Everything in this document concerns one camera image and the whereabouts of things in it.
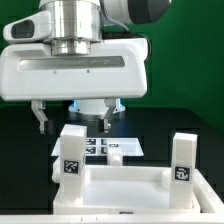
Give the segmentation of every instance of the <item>white post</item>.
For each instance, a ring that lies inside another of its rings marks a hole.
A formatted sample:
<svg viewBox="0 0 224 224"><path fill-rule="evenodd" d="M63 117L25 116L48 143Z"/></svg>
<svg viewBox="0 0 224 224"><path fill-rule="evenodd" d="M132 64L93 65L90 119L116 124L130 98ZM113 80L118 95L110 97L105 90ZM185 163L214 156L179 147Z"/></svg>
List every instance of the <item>white post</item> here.
<svg viewBox="0 0 224 224"><path fill-rule="evenodd" d="M197 135L177 133L173 139L170 208L191 209Z"/></svg>
<svg viewBox="0 0 224 224"><path fill-rule="evenodd" d="M65 125L61 133L60 202L80 205L83 202L87 128Z"/></svg>

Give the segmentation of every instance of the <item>metal cylinder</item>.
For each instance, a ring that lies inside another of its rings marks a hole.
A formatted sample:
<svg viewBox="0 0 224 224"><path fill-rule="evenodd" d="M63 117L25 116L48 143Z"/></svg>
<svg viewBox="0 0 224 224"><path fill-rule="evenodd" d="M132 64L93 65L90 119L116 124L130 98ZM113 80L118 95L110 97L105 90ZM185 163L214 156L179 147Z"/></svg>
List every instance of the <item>metal cylinder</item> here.
<svg viewBox="0 0 224 224"><path fill-rule="evenodd" d="M86 55L90 43L102 40L100 6L81 0L59 0L41 7L49 11L52 33L44 40L52 43L52 55Z"/></svg>

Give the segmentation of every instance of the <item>green backdrop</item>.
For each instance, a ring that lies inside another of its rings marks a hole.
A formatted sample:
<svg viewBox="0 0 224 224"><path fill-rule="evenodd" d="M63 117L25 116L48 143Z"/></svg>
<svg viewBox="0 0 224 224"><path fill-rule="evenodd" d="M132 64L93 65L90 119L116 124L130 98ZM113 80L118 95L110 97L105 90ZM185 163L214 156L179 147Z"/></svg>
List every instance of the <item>green backdrop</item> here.
<svg viewBox="0 0 224 224"><path fill-rule="evenodd" d="M0 33L38 11L39 0L1 0ZM224 134L224 0L173 0L157 23L130 26L152 42L148 93L129 107L186 108ZM7 43L0 37L0 50ZM1 106L11 105L0 102Z"/></svg>

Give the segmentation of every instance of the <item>black sticker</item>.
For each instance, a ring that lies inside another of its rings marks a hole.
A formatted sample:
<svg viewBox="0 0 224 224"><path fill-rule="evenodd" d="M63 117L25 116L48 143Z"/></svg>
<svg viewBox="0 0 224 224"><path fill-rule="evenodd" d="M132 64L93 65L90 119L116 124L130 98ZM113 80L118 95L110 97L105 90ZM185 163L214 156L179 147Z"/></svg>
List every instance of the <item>black sticker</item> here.
<svg viewBox="0 0 224 224"><path fill-rule="evenodd" d="M79 174L79 162L64 160L64 173Z"/></svg>
<svg viewBox="0 0 224 224"><path fill-rule="evenodd" d="M94 155L94 154L96 154L96 147L87 147L86 148L86 154L87 155Z"/></svg>
<svg viewBox="0 0 224 224"><path fill-rule="evenodd" d="M86 145L96 145L96 139L95 138L87 139Z"/></svg>
<svg viewBox="0 0 224 224"><path fill-rule="evenodd" d="M175 166L175 180L190 182L191 181L191 168Z"/></svg>
<svg viewBox="0 0 224 224"><path fill-rule="evenodd" d="M119 148L119 144L109 144L111 148Z"/></svg>
<svg viewBox="0 0 224 224"><path fill-rule="evenodd" d="M101 154L106 155L107 154L107 147L101 147Z"/></svg>
<svg viewBox="0 0 224 224"><path fill-rule="evenodd" d="M124 212L119 212L120 215L133 215L134 212L129 212L129 211L124 211Z"/></svg>
<svg viewBox="0 0 224 224"><path fill-rule="evenodd" d="M107 139L101 139L101 145L107 145Z"/></svg>

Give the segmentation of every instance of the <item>white plastic base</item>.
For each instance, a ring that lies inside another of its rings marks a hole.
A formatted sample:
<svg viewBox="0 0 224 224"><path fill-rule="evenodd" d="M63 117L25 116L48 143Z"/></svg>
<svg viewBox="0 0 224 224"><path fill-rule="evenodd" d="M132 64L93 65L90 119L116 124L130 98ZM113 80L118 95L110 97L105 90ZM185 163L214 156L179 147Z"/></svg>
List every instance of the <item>white plastic base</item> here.
<svg viewBox="0 0 224 224"><path fill-rule="evenodd" d="M83 204L65 202L64 192L59 191L54 214L199 214L201 208L195 195L191 209L169 208L170 192L162 185L165 170L167 168L85 166Z"/></svg>

